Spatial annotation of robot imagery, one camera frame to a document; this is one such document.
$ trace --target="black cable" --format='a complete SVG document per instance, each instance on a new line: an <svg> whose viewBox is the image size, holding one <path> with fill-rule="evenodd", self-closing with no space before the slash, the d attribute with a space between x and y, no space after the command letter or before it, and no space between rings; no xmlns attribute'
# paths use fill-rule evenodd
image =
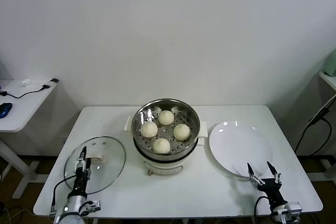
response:
<svg viewBox="0 0 336 224"><path fill-rule="evenodd" d="M311 222L312 222L313 224L315 224L315 220L314 220L313 216L312 216L312 215L309 215L309 217L310 217L310 219L311 219Z"/></svg>
<svg viewBox="0 0 336 224"><path fill-rule="evenodd" d="M61 180L60 182L58 182L58 183L56 184L56 186L54 187L54 192L52 193L51 207L55 206L55 204L56 204L56 188L57 188L60 184L62 184L63 182L65 182L65 181L67 181L67 180L69 180L69 179L71 179L71 178L75 178L75 177L76 177L76 175L72 175L72 176L70 176L70 177L68 177L68 178L65 178L65 179Z"/></svg>
<svg viewBox="0 0 336 224"><path fill-rule="evenodd" d="M318 151L320 151L326 145L326 143L329 141L331 133L332 133L332 127L331 127L331 124L328 122L328 120L325 119L325 118L322 118L321 120L325 121L327 123L327 125L329 126L329 134L328 134L327 140L321 145L321 147L318 148L318 150L315 151L313 154L310 154L310 156L315 155Z"/></svg>
<svg viewBox="0 0 336 224"><path fill-rule="evenodd" d="M254 205L254 222L255 224L258 224L258 220L257 220L257 206L258 206L258 203L261 199L268 199L266 196L260 196L257 201L256 201L256 204Z"/></svg>
<svg viewBox="0 0 336 224"><path fill-rule="evenodd" d="M317 220L317 223L320 224L320 220L319 220L319 217L317 217L317 214L313 214Z"/></svg>
<svg viewBox="0 0 336 224"><path fill-rule="evenodd" d="M301 135L301 138L300 138L300 140L299 140L299 142L298 142L298 144L297 144L297 146L296 146L296 148L295 148L294 153L296 153L296 151L298 150L299 145L301 144L301 141L302 141L302 139L303 139L303 137L304 137L304 135L305 135L307 129L308 129L310 126L311 126L311 125L308 124L308 125L306 126L306 128L304 128L304 131L303 131L303 133L302 133L302 135Z"/></svg>
<svg viewBox="0 0 336 224"><path fill-rule="evenodd" d="M19 97L16 97L15 95L12 95L12 94L9 94L9 93L7 93L7 95L9 95L10 97L14 97L14 98L16 98L16 99L19 99L19 98L21 98L21 97L24 97L24 96L27 95L27 94L40 92L40 91L42 91L43 89L45 89L45 87L42 87L42 88L40 88L39 90L36 90L36 91L31 91L31 92L24 93L23 95L20 95Z"/></svg>

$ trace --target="table leg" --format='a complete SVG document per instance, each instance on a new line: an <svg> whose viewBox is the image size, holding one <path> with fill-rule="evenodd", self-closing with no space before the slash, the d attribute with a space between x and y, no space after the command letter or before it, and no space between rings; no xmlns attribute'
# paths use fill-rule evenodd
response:
<svg viewBox="0 0 336 224"><path fill-rule="evenodd" d="M2 171L2 179L1 179L0 182L2 182L2 181L4 180L4 178L7 176L9 170L11 169L11 167L12 167L12 166L11 166L10 164L8 164L8 165L6 166L6 168Z"/></svg>
<svg viewBox="0 0 336 224"><path fill-rule="evenodd" d="M327 159L322 159L321 164L326 171L324 173L307 173L310 181L333 181L336 185L336 164L331 166Z"/></svg>
<svg viewBox="0 0 336 224"><path fill-rule="evenodd" d="M36 174L35 169L38 161L33 161L29 166L26 165L8 146L0 140L0 156L17 169L23 178L17 186L13 199L20 199L29 183L45 183L48 174Z"/></svg>

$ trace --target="cable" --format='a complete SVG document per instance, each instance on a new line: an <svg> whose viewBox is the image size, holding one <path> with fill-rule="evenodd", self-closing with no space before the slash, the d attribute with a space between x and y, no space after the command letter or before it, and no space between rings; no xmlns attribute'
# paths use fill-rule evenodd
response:
<svg viewBox="0 0 336 224"><path fill-rule="evenodd" d="M332 127L331 127L330 123L328 122L328 120L325 119L325 118L322 118L321 120L325 121L328 124L328 126L329 126L329 134L328 134L327 140L321 145L321 147L318 148L318 150L315 151L313 154L310 154L310 156L315 155L317 152L319 152L326 145L326 143L329 141L331 133L332 133Z"/></svg>
<svg viewBox="0 0 336 224"><path fill-rule="evenodd" d="M8 209L8 211L11 211L11 210L14 209L14 208L19 208L20 210L23 210L22 207L20 207L20 206L15 206L15 207L10 207L10 208ZM18 220L16 221L16 224L18 224L18 223L21 221L22 217L23 217L23 213L21 212L21 213L20 213L20 217L19 217Z"/></svg>
<svg viewBox="0 0 336 224"><path fill-rule="evenodd" d="M320 220L319 220L319 217L317 217L317 214L313 214L313 215L315 216L317 223L320 224Z"/></svg>
<svg viewBox="0 0 336 224"><path fill-rule="evenodd" d="M9 217L9 224L12 224L12 218L10 217L11 215L9 214L8 208L5 208L5 210L7 211L7 214L8 214L8 217Z"/></svg>
<svg viewBox="0 0 336 224"><path fill-rule="evenodd" d="M332 100L332 99L334 99L334 98L336 98L336 94L334 94L333 96L332 96L332 98L330 98L319 110L318 110L318 112L312 117L312 119L310 119L309 120L309 122L306 124L306 126L304 127L304 128L306 128L310 123L311 123L311 121L313 121L314 119L315 119L315 117L320 113L320 111L323 109L323 108L325 108L327 105L328 105L328 103Z"/></svg>
<svg viewBox="0 0 336 224"><path fill-rule="evenodd" d="M254 222L255 224L258 224L258 220L257 220L257 206L258 206L258 203L261 199L268 199L266 196L260 196L257 201L256 201L256 204L254 205Z"/></svg>
<svg viewBox="0 0 336 224"><path fill-rule="evenodd" d="M14 217L18 216L19 214L21 214L23 211L27 211L30 215L32 216L37 216L35 214L32 214L27 208L22 209L20 212L18 212L17 214L13 215L8 221L5 222L5 224L7 224L9 221L11 221Z"/></svg>
<svg viewBox="0 0 336 224"><path fill-rule="evenodd" d="M239 223L242 224L241 221L238 218L235 218L235 220Z"/></svg>
<svg viewBox="0 0 336 224"><path fill-rule="evenodd" d="M9 95L10 97L14 97L14 98L16 98L16 99L19 99L19 98L21 98L21 97L24 97L24 96L27 95L27 94L32 94L32 93L40 92L40 91L42 91L43 89L46 89L46 88L45 88L45 87L42 87L42 88L40 88L39 90L24 93L23 95L20 95L19 97L16 97L15 95L12 95L12 94L9 94L9 93L7 93L7 95Z"/></svg>
<svg viewBox="0 0 336 224"><path fill-rule="evenodd" d="M297 144L297 146L296 146L296 148L295 148L294 153L296 153L296 151L298 150L299 145L301 144L301 141L302 141L302 139L303 139L303 136L305 135L306 130L307 130L309 127L310 127L310 125L307 124L307 125L306 125L306 128L304 128L304 131L303 131L303 133L302 133L302 135L301 135L301 138L300 138L300 140L299 140L299 142L298 142L298 144Z"/></svg>
<svg viewBox="0 0 336 224"><path fill-rule="evenodd" d="M315 220L314 220L313 216L312 216L312 215L309 215L309 217L310 217L310 219L311 219L311 222L312 222L313 224L315 224Z"/></svg>
<svg viewBox="0 0 336 224"><path fill-rule="evenodd" d="M56 204L56 188L57 188L60 184L62 184L63 182L65 182L65 181L67 181L67 180L69 180L69 179L71 179L71 178L75 178L75 177L76 177L76 175L72 175L72 176L70 176L70 177L68 177L68 178L65 178L65 179L61 180L60 182L58 182L58 183L56 184L56 186L54 187L54 191L52 192L51 211L55 211L53 208L54 208L54 206L55 206L55 204Z"/></svg>

